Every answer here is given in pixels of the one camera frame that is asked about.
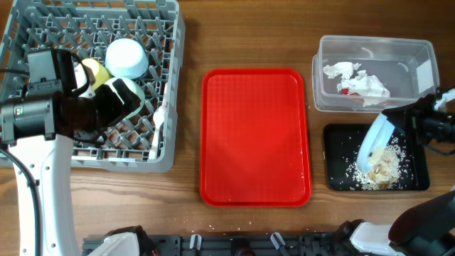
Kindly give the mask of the light blue plate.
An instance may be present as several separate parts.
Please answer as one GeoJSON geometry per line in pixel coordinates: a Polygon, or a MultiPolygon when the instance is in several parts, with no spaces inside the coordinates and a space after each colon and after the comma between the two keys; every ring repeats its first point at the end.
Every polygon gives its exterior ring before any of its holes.
{"type": "Polygon", "coordinates": [[[405,137],[387,120],[384,114],[379,114],[370,126],[358,151],[356,165],[360,172],[367,174],[372,167],[369,163],[370,155],[377,148],[385,148],[391,144],[393,139],[397,139],[397,142],[403,144],[405,137]]]}

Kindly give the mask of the white plastic spoon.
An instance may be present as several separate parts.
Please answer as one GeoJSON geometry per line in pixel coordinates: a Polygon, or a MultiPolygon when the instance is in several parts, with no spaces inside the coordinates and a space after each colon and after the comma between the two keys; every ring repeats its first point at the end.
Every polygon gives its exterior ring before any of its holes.
{"type": "Polygon", "coordinates": [[[156,159],[158,156],[160,132],[161,126],[156,126],[149,151],[149,159],[156,159]]]}

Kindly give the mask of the white napkin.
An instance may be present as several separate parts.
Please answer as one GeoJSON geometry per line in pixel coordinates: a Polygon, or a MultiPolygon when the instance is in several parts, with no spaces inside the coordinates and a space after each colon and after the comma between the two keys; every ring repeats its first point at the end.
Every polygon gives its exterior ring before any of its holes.
{"type": "Polygon", "coordinates": [[[336,86],[337,92],[345,88],[354,91],[386,89],[375,75],[368,75],[366,70],[360,70],[360,67],[360,63],[338,62],[335,65],[324,66],[323,73],[328,79],[341,77],[336,86]]]}

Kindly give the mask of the clear plastic bin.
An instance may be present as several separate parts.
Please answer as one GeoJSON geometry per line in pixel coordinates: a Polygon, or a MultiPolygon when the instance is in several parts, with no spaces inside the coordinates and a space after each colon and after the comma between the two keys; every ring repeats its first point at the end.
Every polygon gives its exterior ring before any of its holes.
{"type": "Polygon", "coordinates": [[[411,104],[433,94],[439,87],[439,71],[433,45],[426,40],[367,36],[323,36],[312,64],[312,88],[321,112],[381,112],[387,107],[411,104]],[[360,70],[375,75],[390,91],[390,97],[363,107],[355,96],[337,92],[338,76],[328,79],[326,65],[360,63],[360,70]]]}

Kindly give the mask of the light blue bowl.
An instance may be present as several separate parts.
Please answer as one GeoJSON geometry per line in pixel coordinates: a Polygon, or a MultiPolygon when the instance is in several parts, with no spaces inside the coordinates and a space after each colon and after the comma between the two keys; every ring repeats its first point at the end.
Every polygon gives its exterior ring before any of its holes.
{"type": "Polygon", "coordinates": [[[149,67],[145,50],[136,41],[122,38],[109,44],[105,56],[105,67],[113,77],[136,79],[149,67]]]}

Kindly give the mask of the yellow plastic cup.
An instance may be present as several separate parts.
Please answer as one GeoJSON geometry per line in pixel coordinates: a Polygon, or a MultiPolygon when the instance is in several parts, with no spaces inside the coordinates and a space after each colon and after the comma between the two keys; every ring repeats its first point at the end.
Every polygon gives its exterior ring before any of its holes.
{"type": "Polygon", "coordinates": [[[112,77],[106,67],[93,58],[83,59],[82,64],[88,69],[90,84],[93,90],[105,84],[112,77]]]}

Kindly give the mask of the red plastic tray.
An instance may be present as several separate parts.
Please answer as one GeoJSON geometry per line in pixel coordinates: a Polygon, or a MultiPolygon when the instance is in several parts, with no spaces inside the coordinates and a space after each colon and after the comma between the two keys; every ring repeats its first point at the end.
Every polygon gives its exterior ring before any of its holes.
{"type": "Polygon", "coordinates": [[[292,68],[217,68],[202,81],[200,196],[293,208],[312,194],[304,80],[292,68]]]}

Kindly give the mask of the grey dishwasher rack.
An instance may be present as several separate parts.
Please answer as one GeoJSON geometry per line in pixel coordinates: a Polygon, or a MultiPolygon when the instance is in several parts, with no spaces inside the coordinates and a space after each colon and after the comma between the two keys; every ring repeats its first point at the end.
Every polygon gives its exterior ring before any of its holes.
{"type": "Polygon", "coordinates": [[[176,1],[14,1],[2,13],[6,27],[1,39],[1,99],[18,97],[27,83],[26,54],[61,48],[81,58],[105,61],[107,47],[117,39],[139,43],[149,59],[136,79],[144,91],[141,111],[110,127],[105,143],[95,147],[75,143],[72,164],[108,171],[166,172],[174,162],[178,114],[178,79],[183,65],[186,27],[176,1]],[[154,135],[153,116],[168,83],[168,109],[161,125],[156,159],[149,159],[154,135]]]}

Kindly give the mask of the green bowl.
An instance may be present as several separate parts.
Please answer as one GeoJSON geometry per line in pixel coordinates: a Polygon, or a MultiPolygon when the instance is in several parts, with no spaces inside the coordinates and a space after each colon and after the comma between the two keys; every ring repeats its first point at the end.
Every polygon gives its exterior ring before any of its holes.
{"type": "Polygon", "coordinates": [[[114,82],[116,80],[121,80],[128,87],[128,89],[132,91],[140,99],[139,106],[135,110],[129,111],[129,114],[126,116],[126,118],[131,118],[134,115],[138,114],[144,106],[145,103],[144,91],[133,80],[129,78],[110,78],[105,84],[108,85],[117,95],[119,95],[119,93],[114,88],[114,82]]]}

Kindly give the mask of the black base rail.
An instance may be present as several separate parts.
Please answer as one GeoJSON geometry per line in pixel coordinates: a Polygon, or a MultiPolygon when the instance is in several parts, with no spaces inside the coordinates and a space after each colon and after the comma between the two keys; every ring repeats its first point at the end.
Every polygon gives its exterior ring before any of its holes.
{"type": "MultiPolygon", "coordinates": [[[[158,248],[160,255],[232,255],[232,242],[239,236],[203,236],[200,249],[191,248],[191,238],[179,235],[150,235],[149,238],[158,248]]],[[[336,243],[332,233],[303,233],[301,235],[282,235],[284,249],[289,255],[351,255],[354,250],[336,243]]],[[[271,235],[245,235],[250,248],[256,255],[281,255],[273,245],[271,235]]]]}

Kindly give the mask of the red snack wrapper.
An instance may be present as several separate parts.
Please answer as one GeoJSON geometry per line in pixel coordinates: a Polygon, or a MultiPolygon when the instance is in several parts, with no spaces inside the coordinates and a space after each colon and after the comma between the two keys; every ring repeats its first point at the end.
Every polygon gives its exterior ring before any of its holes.
{"type": "Polygon", "coordinates": [[[390,97],[390,92],[385,89],[373,89],[373,90],[350,90],[350,89],[342,89],[341,90],[343,95],[347,96],[355,96],[358,98],[354,99],[356,102],[360,102],[363,107],[378,105],[385,101],[385,98],[390,97]]]}

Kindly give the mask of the food scraps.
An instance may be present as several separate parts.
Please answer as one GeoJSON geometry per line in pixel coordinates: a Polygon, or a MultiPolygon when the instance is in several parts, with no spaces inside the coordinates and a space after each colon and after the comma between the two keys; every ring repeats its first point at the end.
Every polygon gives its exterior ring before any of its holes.
{"type": "Polygon", "coordinates": [[[385,148],[376,149],[370,155],[372,167],[367,174],[360,172],[356,165],[359,148],[349,149],[341,157],[343,168],[340,180],[335,184],[342,191],[405,190],[411,187],[415,179],[405,141],[401,144],[393,139],[385,148]]]}

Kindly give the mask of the white plastic fork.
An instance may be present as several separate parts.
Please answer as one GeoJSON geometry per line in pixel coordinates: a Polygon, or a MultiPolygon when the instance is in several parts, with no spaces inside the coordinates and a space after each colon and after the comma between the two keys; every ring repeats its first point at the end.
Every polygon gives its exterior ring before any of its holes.
{"type": "Polygon", "coordinates": [[[165,115],[168,109],[168,99],[169,99],[169,90],[168,90],[168,83],[164,85],[164,95],[162,104],[157,108],[154,113],[153,121],[155,124],[155,131],[158,132],[161,128],[161,125],[164,123],[165,115]]]}

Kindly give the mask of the black tray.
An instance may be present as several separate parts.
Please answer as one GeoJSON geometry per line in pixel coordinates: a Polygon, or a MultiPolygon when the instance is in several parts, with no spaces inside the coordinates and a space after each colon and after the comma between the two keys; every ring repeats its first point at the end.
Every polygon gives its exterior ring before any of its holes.
{"type": "MultiPolygon", "coordinates": [[[[377,191],[368,175],[355,163],[368,124],[328,124],[323,129],[324,156],[328,186],[335,191],[377,191]]],[[[429,172],[422,146],[411,146],[399,132],[387,145],[397,155],[396,180],[385,191],[425,191],[430,186],[429,172]]]]}

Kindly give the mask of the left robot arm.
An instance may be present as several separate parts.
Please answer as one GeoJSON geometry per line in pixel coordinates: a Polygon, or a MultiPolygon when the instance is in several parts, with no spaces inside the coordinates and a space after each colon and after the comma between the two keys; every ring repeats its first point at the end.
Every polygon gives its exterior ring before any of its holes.
{"type": "Polygon", "coordinates": [[[1,153],[14,164],[21,255],[79,255],[70,195],[73,144],[102,145],[105,131],[144,105],[141,88],[127,78],[100,85],[92,97],[78,86],[68,50],[28,54],[28,84],[1,104],[1,153]]]}

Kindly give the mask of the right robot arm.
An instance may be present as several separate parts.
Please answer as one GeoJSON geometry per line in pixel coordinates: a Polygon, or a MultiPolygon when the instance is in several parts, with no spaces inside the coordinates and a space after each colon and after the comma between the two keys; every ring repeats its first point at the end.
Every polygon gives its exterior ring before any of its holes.
{"type": "MultiPolygon", "coordinates": [[[[402,107],[384,109],[365,135],[357,157],[361,171],[368,157],[399,131],[412,147],[429,149],[430,142],[454,142],[454,114],[444,111],[454,90],[438,91],[402,107]]],[[[391,225],[374,225],[362,219],[346,221],[333,236],[352,255],[453,255],[454,192],[412,207],[391,225]]]]}

